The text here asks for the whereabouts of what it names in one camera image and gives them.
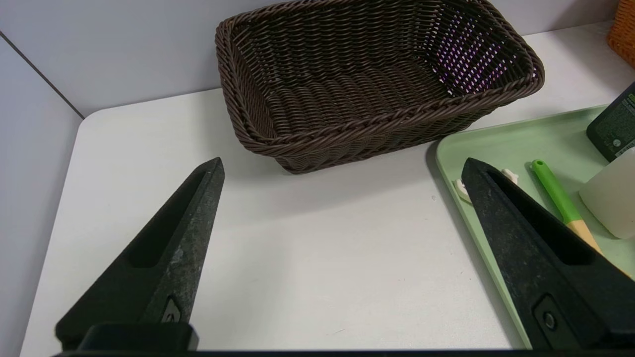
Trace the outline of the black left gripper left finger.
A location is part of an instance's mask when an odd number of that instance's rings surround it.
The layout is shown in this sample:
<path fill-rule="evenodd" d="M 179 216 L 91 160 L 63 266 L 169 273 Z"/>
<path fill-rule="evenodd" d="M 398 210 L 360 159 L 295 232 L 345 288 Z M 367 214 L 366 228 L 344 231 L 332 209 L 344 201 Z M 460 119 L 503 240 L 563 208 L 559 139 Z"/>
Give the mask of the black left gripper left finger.
<path fill-rule="evenodd" d="M 64 349 L 194 349 L 189 324 L 224 185 L 196 167 L 56 324 Z"/>

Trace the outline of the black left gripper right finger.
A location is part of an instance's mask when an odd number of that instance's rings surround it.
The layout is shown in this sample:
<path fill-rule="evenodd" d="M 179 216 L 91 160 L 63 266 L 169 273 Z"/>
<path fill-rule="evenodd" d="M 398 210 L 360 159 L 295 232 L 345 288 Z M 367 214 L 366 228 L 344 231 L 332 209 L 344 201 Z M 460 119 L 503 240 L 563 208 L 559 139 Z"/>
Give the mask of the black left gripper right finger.
<path fill-rule="evenodd" d="M 492 165 L 462 180 L 532 348 L 634 348 L 632 278 Z"/>

